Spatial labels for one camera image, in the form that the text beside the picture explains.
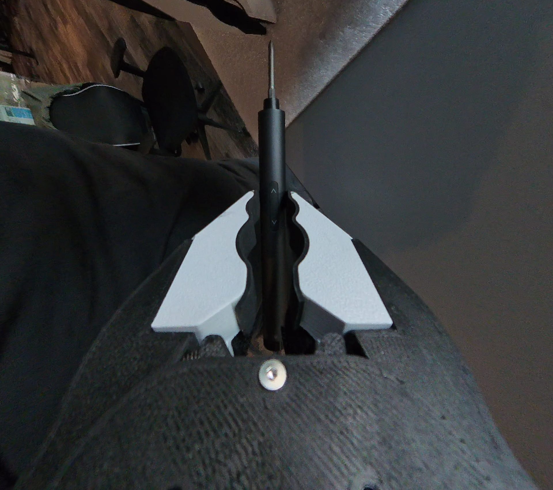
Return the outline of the black backpack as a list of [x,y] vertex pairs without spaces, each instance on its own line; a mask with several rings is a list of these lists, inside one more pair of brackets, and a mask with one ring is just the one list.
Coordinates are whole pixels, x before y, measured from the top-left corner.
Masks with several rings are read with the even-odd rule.
[[149,134],[143,103],[110,85],[85,83],[66,90],[52,99],[49,113],[56,129],[98,144],[133,148]]

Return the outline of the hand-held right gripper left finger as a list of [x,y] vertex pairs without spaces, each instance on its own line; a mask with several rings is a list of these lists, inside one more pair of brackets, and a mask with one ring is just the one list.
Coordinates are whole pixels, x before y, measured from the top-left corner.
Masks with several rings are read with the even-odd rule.
[[256,194],[247,192],[198,232],[151,323],[158,333],[193,333],[198,342],[252,334],[259,302],[249,255],[257,237]]

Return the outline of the grey foam sheet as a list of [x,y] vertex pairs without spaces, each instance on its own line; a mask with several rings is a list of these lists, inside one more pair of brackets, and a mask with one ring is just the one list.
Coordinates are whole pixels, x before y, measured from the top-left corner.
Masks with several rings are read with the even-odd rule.
[[268,42],[275,86],[291,123],[408,0],[272,0],[277,22],[265,37],[195,29],[225,90],[257,139],[268,86]]

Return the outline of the black office chair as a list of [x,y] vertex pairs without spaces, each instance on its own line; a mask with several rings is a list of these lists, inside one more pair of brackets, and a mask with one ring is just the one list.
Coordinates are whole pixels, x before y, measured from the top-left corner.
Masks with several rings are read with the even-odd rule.
[[114,78],[122,71],[141,77],[142,101],[149,114],[149,120],[161,154],[178,157],[182,153],[182,142],[198,140],[206,159],[211,160],[205,126],[233,131],[211,120],[207,113],[213,105],[223,84],[215,88],[198,105],[195,88],[181,57],[169,47],[157,51],[143,71],[124,60],[127,44],[118,38],[113,45],[110,65]]

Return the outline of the black electric screwdriver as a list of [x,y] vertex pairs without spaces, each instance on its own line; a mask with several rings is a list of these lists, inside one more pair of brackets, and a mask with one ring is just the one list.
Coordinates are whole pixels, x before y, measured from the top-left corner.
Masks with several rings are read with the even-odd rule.
[[258,113],[259,202],[262,259],[263,340],[270,351],[283,348],[285,298],[283,196],[285,193],[285,113],[275,89],[274,44],[268,44],[268,96]]

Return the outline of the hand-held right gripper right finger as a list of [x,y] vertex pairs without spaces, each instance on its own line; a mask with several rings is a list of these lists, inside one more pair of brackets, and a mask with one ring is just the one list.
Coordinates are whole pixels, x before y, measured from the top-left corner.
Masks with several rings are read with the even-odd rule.
[[289,192],[304,249],[293,267],[299,326],[314,340],[327,334],[390,329],[393,321],[353,238],[296,192]]

